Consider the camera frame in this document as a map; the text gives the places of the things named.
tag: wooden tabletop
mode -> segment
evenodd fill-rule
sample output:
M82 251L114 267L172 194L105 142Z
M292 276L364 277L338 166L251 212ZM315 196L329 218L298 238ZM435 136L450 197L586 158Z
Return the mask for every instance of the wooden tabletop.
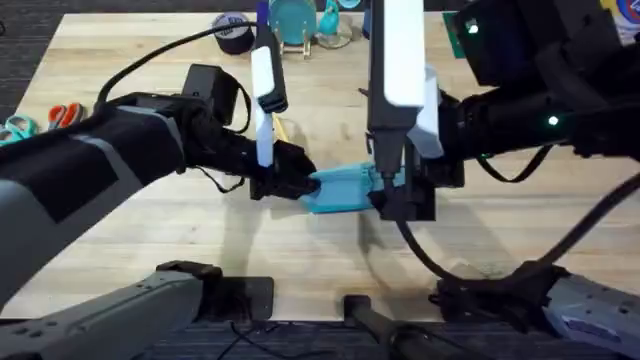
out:
M55 104L91 106L111 75L169 41L207 28L215 16L67 15L19 113L46 126ZM355 25L362 22L361 14L349 16ZM427 58L441 87L457 97L482 91L465 60L453 58L441 15L425 19ZM367 86L368 48L359 39L340 50L314 47L308 61L298 55L283 60L290 104L282 116L285 128L320 169L367 159L366 99L356 89ZM224 55L207 38L155 59L112 96L179 92L192 63L221 65L251 89L249 56ZM242 107L239 101L235 126L244 121ZM493 162L514 174L530 156L510 154ZM622 159L579 160L570 149L554 149L521 185L500 184L474 162L466 170L464 189L438 191L438 221L413 229L426 251L449 268L467 264L467 270L500 276L544 253L638 166ZM561 265L640 294L639 210L638 197L624 203ZM251 201L246 187L221 195L196 171L161 179L122 204L47 265L2 316L60 310L129 285L175 259L212 263L228 275L272 276L274 319L339 319L345 294L368 294L378 310L399 319L439 317L427 301L437 279L376 212L310 215L293 201Z

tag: black tape roll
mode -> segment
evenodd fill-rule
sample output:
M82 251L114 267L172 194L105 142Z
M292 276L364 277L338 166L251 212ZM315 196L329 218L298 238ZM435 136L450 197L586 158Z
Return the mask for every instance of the black tape roll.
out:
M213 26L228 25L249 21L244 14L239 12L228 12L218 16L213 22ZM251 50L255 36L249 26L231 30L218 31L214 34L220 49L229 55L239 55Z

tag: blue object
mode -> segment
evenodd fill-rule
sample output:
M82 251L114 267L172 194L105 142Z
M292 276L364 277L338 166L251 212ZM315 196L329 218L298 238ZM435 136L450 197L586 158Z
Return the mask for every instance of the blue object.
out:
M318 24L318 32L324 35L333 35L338 32L340 23L340 7L333 0L327 0L324 15Z
M369 162L318 171L310 177L320 180L320 189L301 196L300 201L316 214L370 209L373 205L367 195L384 188L382 177ZM404 185L404 167L393 182Z
M37 129L36 122L28 116L10 116L0 125L0 146L30 138Z
M256 8L257 23L267 25L269 23L269 2L266 0L258 1Z
M362 23L362 36L369 40L371 36L371 8L364 9L364 22Z
M302 45L316 33L316 5L311 0L271 0L269 26L288 45Z
M353 9L360 4L360 0L338 0L338 2L345 9Z

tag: black cable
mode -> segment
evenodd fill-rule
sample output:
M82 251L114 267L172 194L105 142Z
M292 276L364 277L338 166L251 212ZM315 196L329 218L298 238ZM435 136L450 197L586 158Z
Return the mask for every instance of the black cable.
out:
M233 185L232 187L230 187L230 188L228 188L228 189L225 189L225 188L223 188L223 187L222 187L222 185L220 185L220 183L219 183L216 179L214 179L214 178L213 178L213 176L211 176L211 174L209 174L205 169L203 169L203 168L202 168L202 167L200 167L200 166L194 166L194 168L196 168L196 169L198 169L198 170L202 171L202 173L204 174L204 176L206 176L207 178L209 178L209 180L213 181L213 183L214 183L214 184L216 184L216 187L218 188L218 191L220 191L220 192L221 192L221 193L223 193L223 194L230 193L230 192L232 192L233 190L235 190L235 189L237 189L237 188L241 187L242 185L244 185L244 177L241 177L241 178L240 178L240 180L239 180L235 185Z
M236 334L236 336L238 336L238 338L244 340L245 342L247 342L249 345L261 350L262 352L264 352L265 354L269 354L275 358L278 359L283 359L283 360L299 360L299 359L306 359L306 358L310 358L310 357L316 357L316 356L323 356L323 355L336 355L335 351L330 351L330 350L319 350L319 351L310 351L310 352L306 352L306 353L302 353L302 354L296 354L296 355L285 355L285 354L281 354L277 351L274 351L272 349L269 349L268 347L258 344L255 341L249 339L247 336L245 336L244 334L240 333L238 331L238 329L236 329L235 324L232 322L231 323L231 331L233 331L234 334Z
M540 164L542 164L542 161L544 161L547 155L549 155L549 152L551 151L552 148L553 148L553 145L547 145L547 146L541 147L540 150L538 150L538 152L533 156L533 159L531 159L529 164L524 168L524 170L522 170L522 172L518 174L518 176L514 177L513 179L507 179L506 177L502 176L502 174L500 174L498 170L496 170L493 166L491 166L489 161L487 161L486 159L478 157L476 158L476 160L478 161L478 164L482 166L484 171L486 171L489 175L491 175L492 178L500 182L517 184L525 181L529 176L531 176L531 174L533 174L534 171L538 169Z
M247 122L244 124L242 129L231 130L231 132L235 134L244 134L249 129L249 125L251 124L251 96L249 96L249 93L247 93L247 90L245 90L244 87L240 85L240 83L238 83L238 87L242 91L242 96L244 97L244 104L247 107Z
M187 36L185 38L176 40L174 42L171 42L167 45L164 45L162 47L157 48L156 50L150 52L149 54L141 57L140 59L138 59L137 61L135 61L133 64L127 66L126 68L120 70L117 74L115 74L113 77L111 77L111 79L109 79L104 86L102 87L102 89L100 89L100 93L98 94L98 99L96 101L96 109L99 109L102 105L104 105L104 103L107 102L107 97L109 96L109 92L111 91L111 89L113 89L113 87L120 82L120 80L124 79L127 75L131 74L133 71L137 70L138 68L140 68L142 65L148 63L150 60L152 60L153 58L157 57L158 55L161 55L171 49L174 49L178 46L190 43L194 40L198 40L201 39L205 36L209 36L213 33L219 32L219 31L224 31L224 30L231 30L231 29L235 29L238 27L248 27L248 26L258 26L258 24L255 21L243 21L243 22L239 22L239 23L233 23L233 24L227 24L227 25L220 25L220 26L214 26L210 29L201 31L199 33Z
M393 199L393 182L385 179L384 186L385 192L391 194ZM607 196L602 198L596 206L594 206L591 211L589 211L589 213L587 213L587 215L585 215L582 220L580 220L580 222L578 222L578 224L576 224L576 226L574 226L571 231L569 231L567 235L558 242L558 244L551 248L551 250L549 250L544 256L535 261L526 271L522 271L517 274L514 273L502 279L463 279L448 272L424 252L413 236L413 232L406 221L396 220L396 225L398 226L398 229L400 230L400 233L407 245L409 245L411 251L413 251L427 269L445 281L450 281L458 286L470 289L505 289L548 269L555 261L577 244L604 216L606 216L623 200L633 194L638 188L640 188L640 173L637 173L622 184L618 185L618 187L611 191Z
M492 360L493 358L479 352L478 350L472 349L470 347L461 345L460 343L453 341L446 336L438 335L433 331L427 330L422 326L414 325L414 324L401 324L396 326L383 341L383 346L387 349L387 353L391 354L395 350L395 345L398 339L403 336L411 335L412 333L418 333L420 335L426 336L429 340L431 338L438 339L443 343L446 343L460 351L463 351L467 355L472 355L474 359L485 359Z
M248 336L254 331L255 331L255 328L252 327L249 330L245 331L244 335ZM236 336L236 338L231 343L229 343L229 345L227 345L227 347L224 348L224 350L222 350L222 352L220 353L220 355L218 355L216 360L222 360L231 350L233 350L233 348L240 342L240 340L242 340L242 338L239 336Z

